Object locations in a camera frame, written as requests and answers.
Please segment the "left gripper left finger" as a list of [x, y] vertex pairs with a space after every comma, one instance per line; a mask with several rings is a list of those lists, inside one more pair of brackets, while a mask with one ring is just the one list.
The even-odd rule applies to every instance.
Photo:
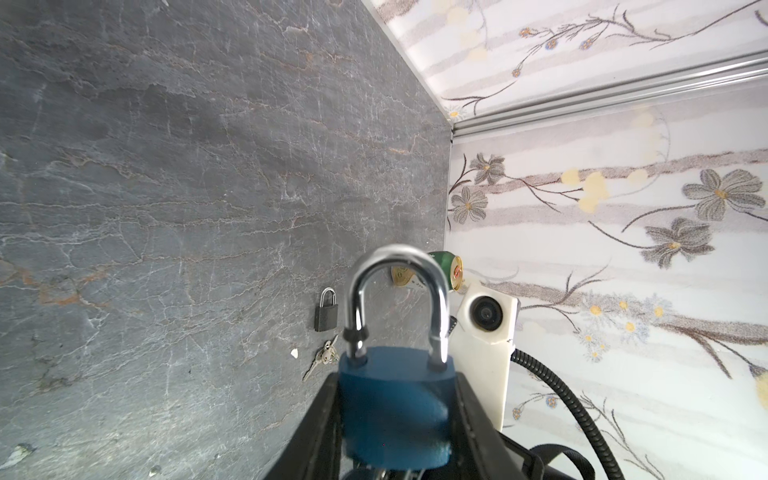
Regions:
[[342, 427], [337, 373], [321, 385], [266, 480], [335, 480], [340, 477]]

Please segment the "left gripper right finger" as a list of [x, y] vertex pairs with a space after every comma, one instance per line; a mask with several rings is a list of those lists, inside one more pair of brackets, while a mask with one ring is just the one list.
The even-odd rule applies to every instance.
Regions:
[[462, 373], [455, 376], [455, 413], [451, 436], [455, 479], [526, 478]]

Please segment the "blue padlock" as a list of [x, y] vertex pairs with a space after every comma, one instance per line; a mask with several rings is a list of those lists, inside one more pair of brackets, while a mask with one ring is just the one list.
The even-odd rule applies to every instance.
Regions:
[[[430, 295], [429, 347], [368, 347], [364, 290], [380, 270], [403, 266]], [[448, 353], [448, 283], [439, 265], [414, 247], [393, 244], [361, 257], [346, 289], [346, 353], [339, 361], [340, 418], [346, 454], [373, 468], [438, 469], [452, 454], [456, 370]]]

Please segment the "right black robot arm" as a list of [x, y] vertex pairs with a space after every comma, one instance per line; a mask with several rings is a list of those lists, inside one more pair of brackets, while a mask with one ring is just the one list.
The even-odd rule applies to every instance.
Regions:
[[508, 406], [502, 434], [516, 452], [534, 457], [529, 477], [624, 479], [608, 433], [598, 425], [597, 407], [532, 355], [517, 349], [511, 363], [527, 372], [529, 386]]

